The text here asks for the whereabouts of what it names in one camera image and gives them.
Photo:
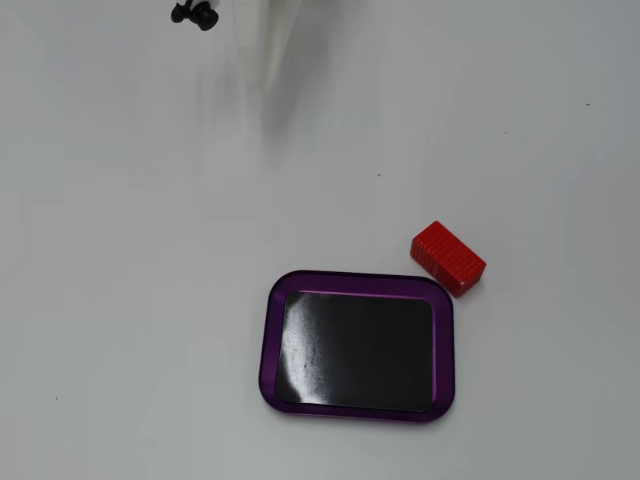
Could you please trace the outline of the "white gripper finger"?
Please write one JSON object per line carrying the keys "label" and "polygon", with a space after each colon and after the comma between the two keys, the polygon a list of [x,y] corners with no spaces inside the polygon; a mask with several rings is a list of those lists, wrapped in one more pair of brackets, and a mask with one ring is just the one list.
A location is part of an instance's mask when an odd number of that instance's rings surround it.
{"label": "white gripper finger", "polygon": [[272,0],[267,4],[261,83],[264,92],[278,75],[301,4],[301,0]]}
{"label": "white gripper finger", "polygon": [[266,89],[268,29],[271,2],[237,2],[237,50],[240,70],[247,84]]}

